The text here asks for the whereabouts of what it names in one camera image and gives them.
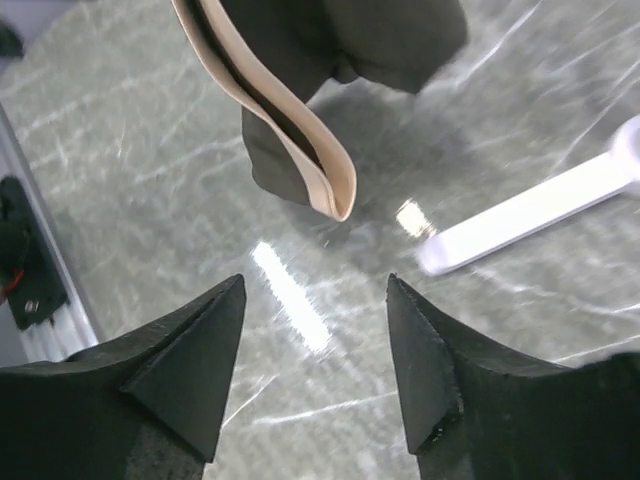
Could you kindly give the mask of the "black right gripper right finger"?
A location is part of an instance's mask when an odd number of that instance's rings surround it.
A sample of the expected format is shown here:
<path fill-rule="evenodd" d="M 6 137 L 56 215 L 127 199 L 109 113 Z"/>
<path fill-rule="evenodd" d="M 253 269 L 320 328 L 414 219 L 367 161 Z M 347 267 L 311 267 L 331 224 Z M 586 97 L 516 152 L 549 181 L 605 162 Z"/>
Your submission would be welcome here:
<path fill-rule="evenodd" d="M 424 479 L 635 479 L 639 356 L 571 368 L 507 347 L 397 276 L 387 318 L 408 451 Z"/>

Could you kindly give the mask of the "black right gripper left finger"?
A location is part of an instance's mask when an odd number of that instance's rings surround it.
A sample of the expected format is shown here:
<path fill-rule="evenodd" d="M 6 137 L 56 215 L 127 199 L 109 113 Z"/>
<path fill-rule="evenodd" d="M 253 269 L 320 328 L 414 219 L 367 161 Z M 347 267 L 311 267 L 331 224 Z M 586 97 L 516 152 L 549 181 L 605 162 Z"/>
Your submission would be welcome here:
<path fill-rule="evenodd" d="M 60 362 L 1 371 L 5 479 L 199 479 L 215 457 L 246 308 L 234 275 Z"/>

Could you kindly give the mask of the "dark grey boxer underwear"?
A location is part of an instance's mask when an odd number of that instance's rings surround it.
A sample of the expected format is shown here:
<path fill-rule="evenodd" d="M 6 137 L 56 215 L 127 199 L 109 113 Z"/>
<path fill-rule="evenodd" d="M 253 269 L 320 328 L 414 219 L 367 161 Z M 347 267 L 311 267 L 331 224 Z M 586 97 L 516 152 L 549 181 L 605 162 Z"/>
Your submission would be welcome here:
<path fill-rule="evenodd" d="M 177 1 L 212 80 L 241 108 L 257 185 L 334 220 L 354 207 L 345 147 L 310 108 L 328 81 L 417 94 L 468 40 L 458 1 Z"/>

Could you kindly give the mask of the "white drying rack stand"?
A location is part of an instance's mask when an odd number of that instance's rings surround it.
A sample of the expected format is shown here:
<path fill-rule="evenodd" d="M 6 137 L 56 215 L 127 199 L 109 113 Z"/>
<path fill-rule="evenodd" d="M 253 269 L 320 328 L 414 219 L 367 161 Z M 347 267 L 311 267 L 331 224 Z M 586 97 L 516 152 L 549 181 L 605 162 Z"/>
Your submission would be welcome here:
<path fill-rule="evenodd" d="M 417 260 L 430 276 L 447 274 L 627 192 L 639 193 L 637 116 L 606 152 L 428 238 Z"/>

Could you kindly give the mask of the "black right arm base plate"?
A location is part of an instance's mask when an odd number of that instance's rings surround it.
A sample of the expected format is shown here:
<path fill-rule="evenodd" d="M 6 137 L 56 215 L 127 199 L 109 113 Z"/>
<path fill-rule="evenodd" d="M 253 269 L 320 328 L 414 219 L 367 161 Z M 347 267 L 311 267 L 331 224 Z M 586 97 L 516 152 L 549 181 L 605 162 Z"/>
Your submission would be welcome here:
<path fill-rule="evenodd" d="M 68 300 L 29 198 L 18 178 L 1 180 L 1 301 L 24 331 Z"/>

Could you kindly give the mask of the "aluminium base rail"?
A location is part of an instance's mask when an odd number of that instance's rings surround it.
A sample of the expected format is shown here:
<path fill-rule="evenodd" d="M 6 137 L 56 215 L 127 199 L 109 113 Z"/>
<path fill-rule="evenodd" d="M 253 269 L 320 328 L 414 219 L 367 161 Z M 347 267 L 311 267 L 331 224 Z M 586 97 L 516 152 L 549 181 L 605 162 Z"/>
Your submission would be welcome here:
<path fill-rule="evenodd" d="M 62 361 L 104 339 L 1 114 L 1 365 Z"/>

